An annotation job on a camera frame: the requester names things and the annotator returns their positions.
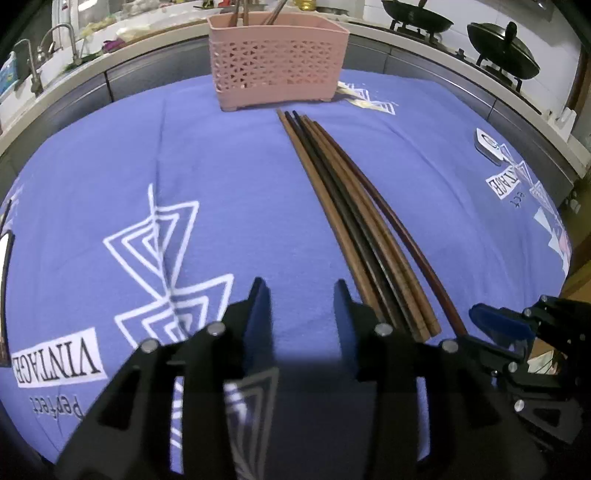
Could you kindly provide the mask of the dark bundle chopstick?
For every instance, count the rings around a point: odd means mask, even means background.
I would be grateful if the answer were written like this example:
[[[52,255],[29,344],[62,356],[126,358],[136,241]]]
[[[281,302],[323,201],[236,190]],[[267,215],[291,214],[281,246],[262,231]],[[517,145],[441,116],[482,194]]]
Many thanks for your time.
[[[353,242],[356,244],[363,264],[365,264],[368,277],[377,291],[376,296],[384,314],[384,319],[381,321],[393,325],[400,332],[407,333],[409,325],[402,311],[401,304],[396,298],[396,295],[394,295],[394,286],[390,281],[388,268],[381,259],[377,242],[372,239],[372,235],[363,221],[360,211],[353,204],[353,200],[349,197],[349,193],[346,192],[344,184],[338,175],[335,174],[331,165],[329,165],[328,157],[322,153],[321,147],[311,138],[311,134],[304,131],[304,127],[301,126],[301,116],[294,111],[283,112],[287,114],[288,119],[294,120],[298,130],[304,134],[304,145],[311,147],[311,153],[314,154],[315,162],[317,162],[318,169],[321,170],[322,178],[327,180],[329,191],[334,195],[335,202],[338,203],[339,210],[341,210],[342,216],[345,217],[344,223],[348,228],[349,236],[351,236]]]

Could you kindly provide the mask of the reddish bundle chopstick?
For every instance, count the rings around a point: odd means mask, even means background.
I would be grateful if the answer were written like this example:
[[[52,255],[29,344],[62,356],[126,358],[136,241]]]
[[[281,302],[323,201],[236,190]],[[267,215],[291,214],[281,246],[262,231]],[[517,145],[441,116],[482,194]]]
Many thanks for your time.
[[[344,184],[346,192],[349,193],[349,197],[352,198],[353,204],[358,208],[363,221],[369,228],[372,239],[377,242],[379,253],[383,255],[384,263],[388,268],[388,274],[394,281],[394,289],[401,297],[402,311],[409,321],[413,337],[418,341],[426,342],[440,333],[441,328],[401,247],[394,240],[394,235],[362,183],[349,169],[348,164],[339,157],[331,143],[325,140],[322,132],[312,124],[308,116],[301,117],[301,126],[304,127],[304,131],[311,134],[311,138],[321,147],[322,153],[328,157],[329,165]]]

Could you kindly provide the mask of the light brown bundle chopstick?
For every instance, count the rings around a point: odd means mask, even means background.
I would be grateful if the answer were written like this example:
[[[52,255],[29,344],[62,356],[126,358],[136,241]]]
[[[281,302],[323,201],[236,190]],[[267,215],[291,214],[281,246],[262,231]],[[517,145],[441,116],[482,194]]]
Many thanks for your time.
[[[394,238],[387,232],[385,222],[369,195],[337,149],[310,118],[296,112],[291,113],[290,118],[315,152],[322,178],[329,181],[331,192],[337,197],[335,205],[342,209],[349,238],[355,244],[366,276],[375,290],[377,310],[385,320],[413,339],[427,341],[431,335],[413,295],[411,282],[405,275],[402,256],[396,252]]]

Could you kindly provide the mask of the single brown wooden chopstick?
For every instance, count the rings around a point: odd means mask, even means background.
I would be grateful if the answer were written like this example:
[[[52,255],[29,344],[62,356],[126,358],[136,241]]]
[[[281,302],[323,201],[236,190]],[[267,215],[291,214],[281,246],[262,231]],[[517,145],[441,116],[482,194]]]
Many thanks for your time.
[[[276,2],[276,6],[274,6],[273,11],[270,13],[269,16],[266,17],[266,20],[263,21],[263,25],[273,25],[274,21],[276,21],[277,17],[279,17],[281,10],[287,4],[287,0],[279,0]]]

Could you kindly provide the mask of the chrome kitchen faucet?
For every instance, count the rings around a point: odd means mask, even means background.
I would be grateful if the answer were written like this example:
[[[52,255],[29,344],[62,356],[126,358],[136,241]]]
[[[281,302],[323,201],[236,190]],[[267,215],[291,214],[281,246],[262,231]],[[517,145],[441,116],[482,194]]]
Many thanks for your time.
[[[39,96],[43,93],[43,86],[40,78],[40,73],[36,67],[35,55],[31,41],[27,38],[22,38],[17,41],[12,49],[16,56],[16,86],[18,90],[27,79],[30,80],[30,91]]]

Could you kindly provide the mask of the white square hub device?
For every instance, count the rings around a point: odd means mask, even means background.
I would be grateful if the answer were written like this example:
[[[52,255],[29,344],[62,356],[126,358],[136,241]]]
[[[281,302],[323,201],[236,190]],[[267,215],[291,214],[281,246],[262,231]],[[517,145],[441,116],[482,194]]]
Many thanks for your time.
[[[501,166],[504,163],[504,156],[499,143],[480,128],[475,131],[475,147],[496,166]]]

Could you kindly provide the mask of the blue printed tablecloth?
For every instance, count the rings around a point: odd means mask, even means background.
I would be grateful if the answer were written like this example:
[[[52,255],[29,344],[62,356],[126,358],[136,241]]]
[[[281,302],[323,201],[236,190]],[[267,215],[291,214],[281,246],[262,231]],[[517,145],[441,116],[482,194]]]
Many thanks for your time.
[[[479,114],[440,85],[346,71],[379,102],[301,103],[393,208],[457,310],[557,295],[570,239],[530,162],[475,147]],[[225,388],[244,479],[358,479],[374,389],[342,367],[332,292],[349,268],[273,108],[224,112],[211,78],[148,90],[48,138],[3,203],[14,234],[1,402],[55,461],[145,339],[221,320],[253,280],[273,345]]]

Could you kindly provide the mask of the smartphone on table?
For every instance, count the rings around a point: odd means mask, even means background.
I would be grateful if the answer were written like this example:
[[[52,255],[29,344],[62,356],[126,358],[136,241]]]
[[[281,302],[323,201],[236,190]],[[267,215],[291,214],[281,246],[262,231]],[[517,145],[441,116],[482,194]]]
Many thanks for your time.
[[[1,344],[0,344],[0,366],[2,368],[9,368],[11,366],[11,357],[8,344],[7,335],[7,288],[8,288],[8,272],[11,260],[11,253],[14,243],[14,234],[11,230],[7,230],[1,236],[1,297],[0,297],[0,318],[1,318]]]

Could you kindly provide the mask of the black lidded wok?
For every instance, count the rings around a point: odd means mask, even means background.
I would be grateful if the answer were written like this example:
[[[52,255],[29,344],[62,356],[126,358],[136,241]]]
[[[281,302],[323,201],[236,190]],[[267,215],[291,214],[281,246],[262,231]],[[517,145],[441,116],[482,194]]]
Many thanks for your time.
[[[516,92],[523,81],[531,80],[540,72],[540,66],[531,50],[518,38],[518,27],[509,21],[506,27],[493,23],[471,22],[467,26],[472,46],[479,53],[476,64],[487,60],[486,70]]]

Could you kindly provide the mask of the pink perforated utensil basket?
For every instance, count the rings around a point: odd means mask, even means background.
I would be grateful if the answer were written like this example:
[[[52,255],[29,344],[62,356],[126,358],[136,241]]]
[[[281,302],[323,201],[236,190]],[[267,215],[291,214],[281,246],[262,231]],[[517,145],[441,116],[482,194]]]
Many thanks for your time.
[[[223,111],[296,101],[330,101],[338,88],[349,31],[310,13],[266,12],[235,26],[229,13],[207,19],[211,75]]]

